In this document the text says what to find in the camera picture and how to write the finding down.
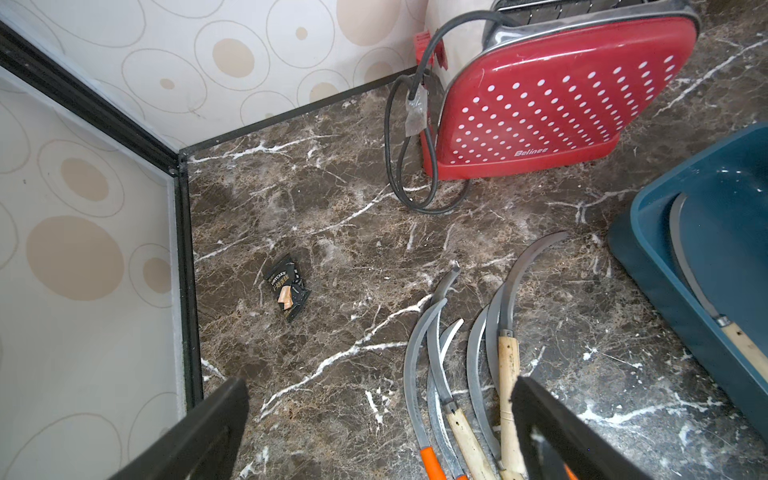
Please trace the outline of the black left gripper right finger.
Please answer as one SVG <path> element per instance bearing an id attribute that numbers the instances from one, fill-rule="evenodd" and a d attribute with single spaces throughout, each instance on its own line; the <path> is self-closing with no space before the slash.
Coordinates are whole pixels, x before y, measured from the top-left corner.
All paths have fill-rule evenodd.
<path id="1" fill-rule="evenodd" d="M 564 404 L 529 377 L 511 393 L 520 450 L 531 479 L 647 479 Z"/>

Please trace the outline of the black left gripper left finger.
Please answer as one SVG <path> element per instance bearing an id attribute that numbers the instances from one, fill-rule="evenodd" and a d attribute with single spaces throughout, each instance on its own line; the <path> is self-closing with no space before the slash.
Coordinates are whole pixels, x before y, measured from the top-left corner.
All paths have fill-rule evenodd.
<path id="1" fill-rule="evenodd" d="M 229 479 L 249 412 L 247 385 L 226 380 L 114 479 Z"/>

